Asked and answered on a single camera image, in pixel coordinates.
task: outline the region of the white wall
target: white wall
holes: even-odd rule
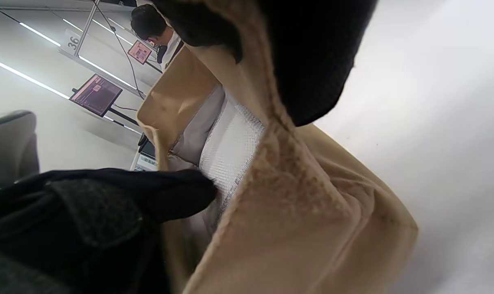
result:
[[[317,125],[420,227],[395,294],[494,294],[494,0],[381,0]]]
[[[47,11],[6,11],[51,39],[62,43],[61,36],[71,28]],[[66,12],[64,18],[85,23],[88,12]],[[128,13],[109,13],[122,22]],[[114,75],[134,84],[129,63],[114,35],[92,24],[81,55]],[[127,34],[131,42],[133,36]],[[130,47],[123,43],[126,50]],[[58,53],[56,45],[30,32],[0,13],[0,62],[66,95],[79,88],[93,72]],[[145,93],[143,80],[154,81],[159,73],[138,65],[139,88]],[[120,106],[137,108],[141,99],[127,91],[116,101]],[[50,169],[84,169],[120,167],[128,169],[136,151],[139,135],[105,119],[89,114],[72,102],[45,90],[0,67],[0,113],[27,109],[36,113],[38,152],[42,171]],[[136,117],[134,111],[125,111]]]

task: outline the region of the man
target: man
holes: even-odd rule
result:
[[[183,41],[151,4],[133,9],[131,27],[140,39],[150,41],[155,47],[159,47],[158,63],[164,72],[172,58],[183,47]]]

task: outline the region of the black fabric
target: black fabric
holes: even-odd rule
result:
[[[233,24],[212,13],[205,4],[178,0],[152,0],[180,38],[191,46],[226,45],[236,60],[242,59],[240,35]]]
[[[169,293],[158,224],[200,212],[215,195],[213,182],[193,170],[50,171],[22,180],[0,189],[0,261],[9,260],[0,278],[14,267],[18,283],[35,289],[55,281],[46,285]]]
[[[167,46],[159,45],[158,50],[156,51],[156,62],[158,62],[159,65],[162,64],[162,58],[165,55],[165,52],[167,52]]]
[[[224,44],[241,60],[238,31],[205,5],[152,2],[187,44]],[[257,2],[268,24],[281,102],[295,125],[312,123],[340,98],[376,0]]]
[[[169,60],[169,62],[167,62],[166,67],[171,63],[171,61],[173,61],[174,56],[176,56],[176,54],[178,54],[178,52],[180,52],[183,45],[184,45],[183,41],[180,41],[180,43],[178,43],[178,46],[176,46],[176,49],[174,49],[173,55],[171,56],[171,59]]]

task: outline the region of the white shirt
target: white shirt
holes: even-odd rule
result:
[[[169,43],[167,43],[167,50],[165,51],[165,54],[163,54],[162,57],[162,63],[160,65],[162,72],[165,72],[165,69],[169,65],[171,58],[173,58],[174,52],[176,51],[176,47],[178,47],[180,41],[181,39],[178,36],[178,34],[176,34],[176,32],[173,31],[173,35],[171,36]]]

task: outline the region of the black strap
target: black strap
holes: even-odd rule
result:
[[[174,50],[173,56],[171,56],[171,60],[169,60],[169,62],[167,62],[167,65],[169,65],[171,63],[171,61],[173,61],[174,56],[176,56],[178,51],[180,51],[182,49],[183,45],[184,45],[183,41],[180,40],[180,43],[178,43],[178,46],[176,47],[176,50]]]

